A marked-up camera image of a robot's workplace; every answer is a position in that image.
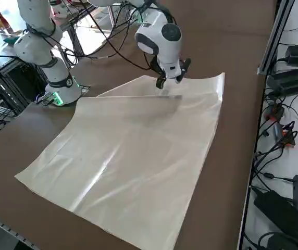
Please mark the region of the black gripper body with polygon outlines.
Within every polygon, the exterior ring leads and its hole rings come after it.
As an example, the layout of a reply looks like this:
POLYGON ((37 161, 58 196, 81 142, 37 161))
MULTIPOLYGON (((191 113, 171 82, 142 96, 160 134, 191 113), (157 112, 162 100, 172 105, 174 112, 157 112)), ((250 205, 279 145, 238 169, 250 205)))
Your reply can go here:
POLYGON ((164 72, 164 70, 162 70, 162 68, 160 67, 159 63, 158 63, 158 58, 157 56, 155 55, 151 62, 150 62, 150 68, 156 72, 160 78, 165 78, 166 77, 166 74, 164 72))

